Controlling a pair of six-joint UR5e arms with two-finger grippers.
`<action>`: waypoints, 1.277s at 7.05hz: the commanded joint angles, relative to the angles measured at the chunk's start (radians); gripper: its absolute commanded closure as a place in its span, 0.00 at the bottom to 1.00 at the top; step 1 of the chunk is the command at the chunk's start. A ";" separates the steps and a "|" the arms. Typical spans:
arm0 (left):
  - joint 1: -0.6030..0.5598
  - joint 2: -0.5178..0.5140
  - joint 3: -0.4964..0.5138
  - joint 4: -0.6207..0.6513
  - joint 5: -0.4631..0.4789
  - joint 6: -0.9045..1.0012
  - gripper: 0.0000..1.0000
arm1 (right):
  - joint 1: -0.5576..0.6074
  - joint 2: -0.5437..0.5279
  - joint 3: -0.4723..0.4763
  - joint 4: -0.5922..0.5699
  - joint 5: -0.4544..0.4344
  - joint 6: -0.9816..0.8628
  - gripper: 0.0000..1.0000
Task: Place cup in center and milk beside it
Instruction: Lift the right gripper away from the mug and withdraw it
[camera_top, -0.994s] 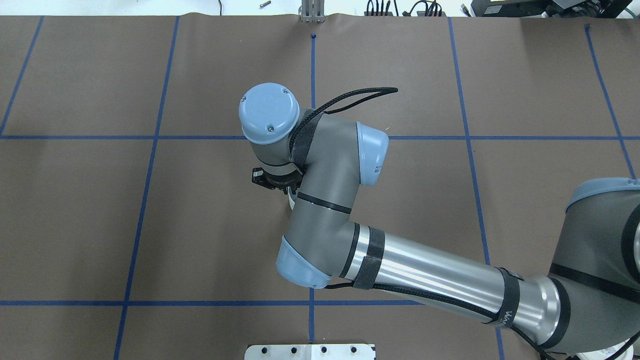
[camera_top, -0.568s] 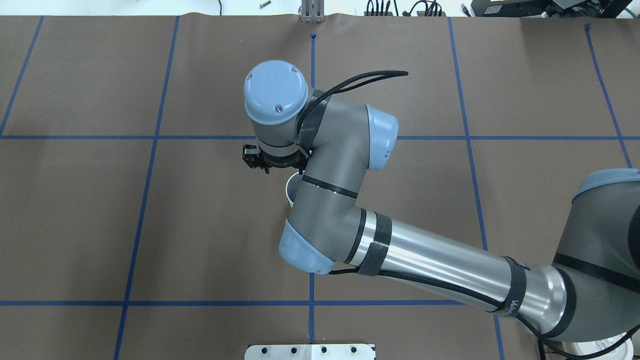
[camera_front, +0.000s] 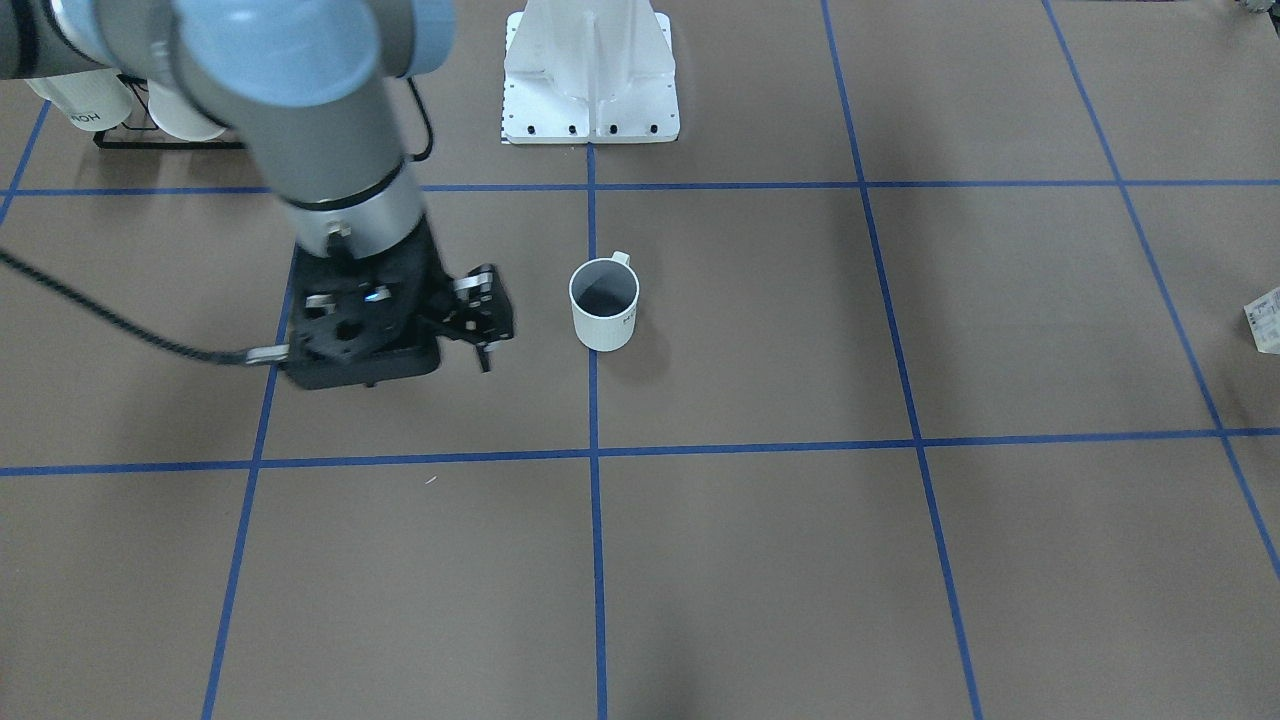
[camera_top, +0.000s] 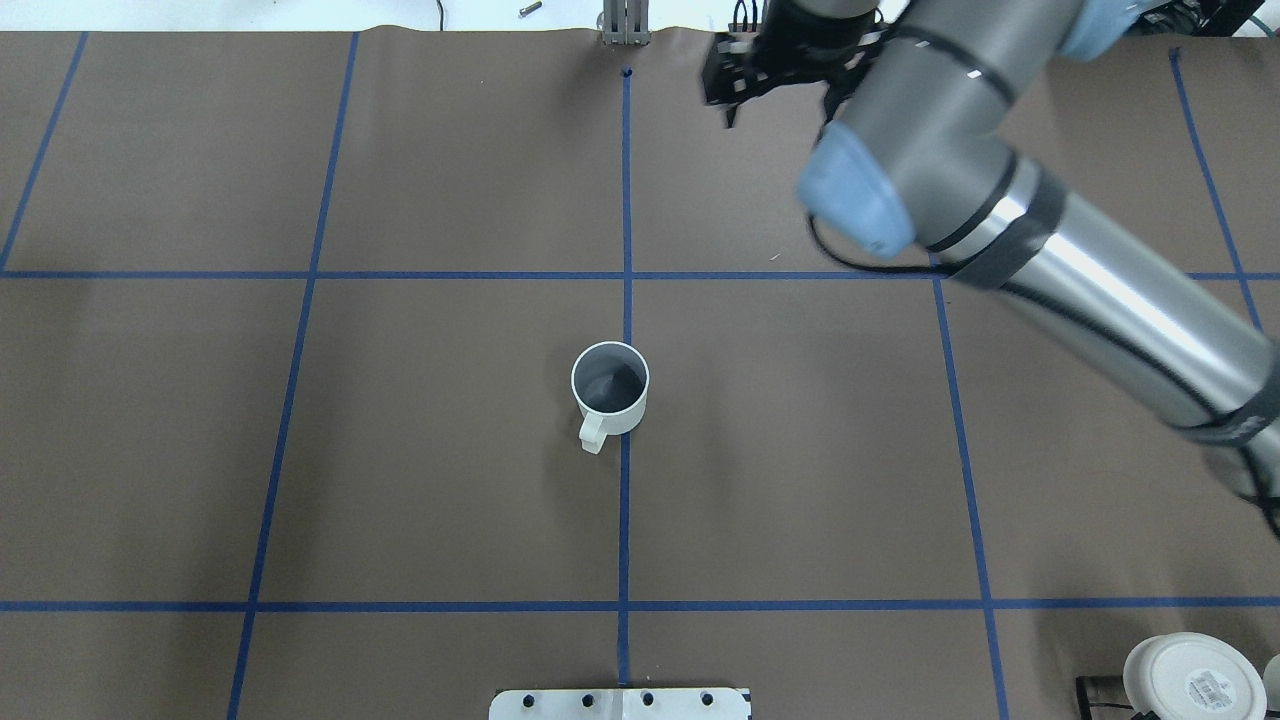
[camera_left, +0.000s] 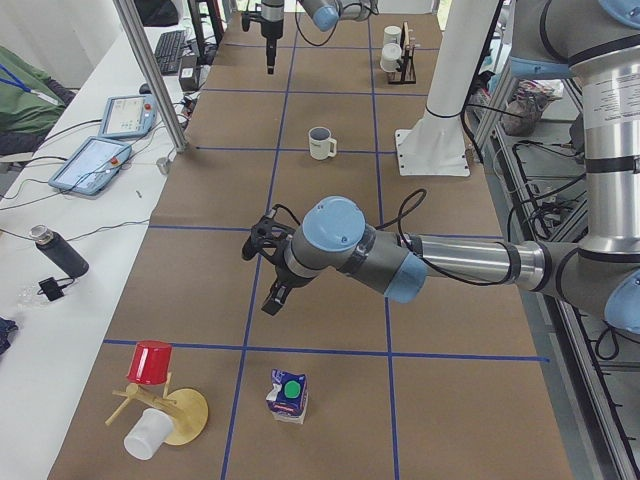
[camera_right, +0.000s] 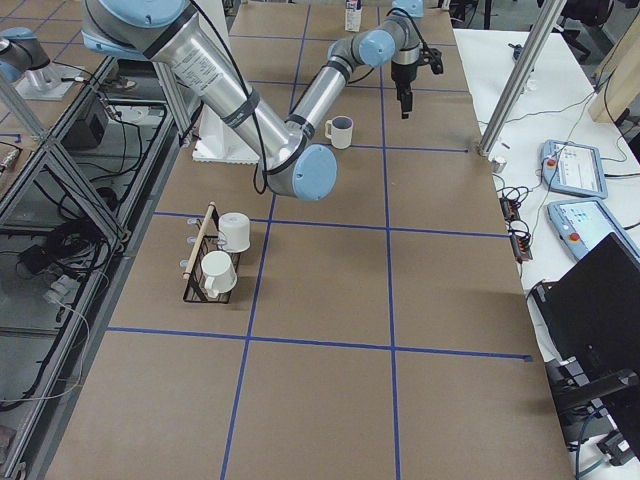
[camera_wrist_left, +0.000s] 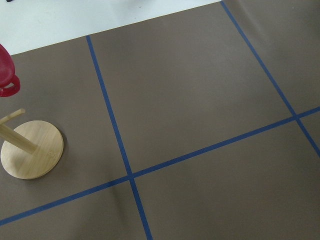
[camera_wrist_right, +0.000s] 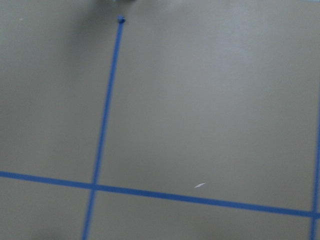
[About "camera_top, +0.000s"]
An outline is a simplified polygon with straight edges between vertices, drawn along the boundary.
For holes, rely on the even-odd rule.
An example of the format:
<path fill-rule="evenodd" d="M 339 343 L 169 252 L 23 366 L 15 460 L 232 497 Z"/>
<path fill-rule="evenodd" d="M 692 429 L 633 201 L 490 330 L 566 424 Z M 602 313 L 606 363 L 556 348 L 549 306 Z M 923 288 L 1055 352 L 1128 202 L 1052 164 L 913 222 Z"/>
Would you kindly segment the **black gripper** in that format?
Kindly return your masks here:
<path fill-rule="evenodd" d="M 836 63 L 800 51 L 771 47 L 760 35 L 718 32 L 700 69 L 705 105 L 719 110 L 723 127 L 733 128 L 742 105 L 787 85 L 822 82 Z"/>

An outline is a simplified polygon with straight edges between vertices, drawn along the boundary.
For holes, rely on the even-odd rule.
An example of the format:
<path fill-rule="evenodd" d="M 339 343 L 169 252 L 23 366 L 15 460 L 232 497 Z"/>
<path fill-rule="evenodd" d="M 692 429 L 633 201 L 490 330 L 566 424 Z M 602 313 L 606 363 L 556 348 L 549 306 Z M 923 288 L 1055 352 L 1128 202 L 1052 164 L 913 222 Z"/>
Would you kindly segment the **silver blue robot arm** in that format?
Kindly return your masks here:
<path fill-rule="evenodd" d="M 1055 173 L 1001 138 L 1055 58 L 1089 61 L 1144 1 L 773 1 L 756 32 L 712 36 L 700 73 L 733 126 L 748 101 L 823 83 L 797 177 L 808 229 L 996 295 L 1202 447 L 1277 530 L 1277 342 Z M 918 247 L 928 264 L 896 265 Z"/>

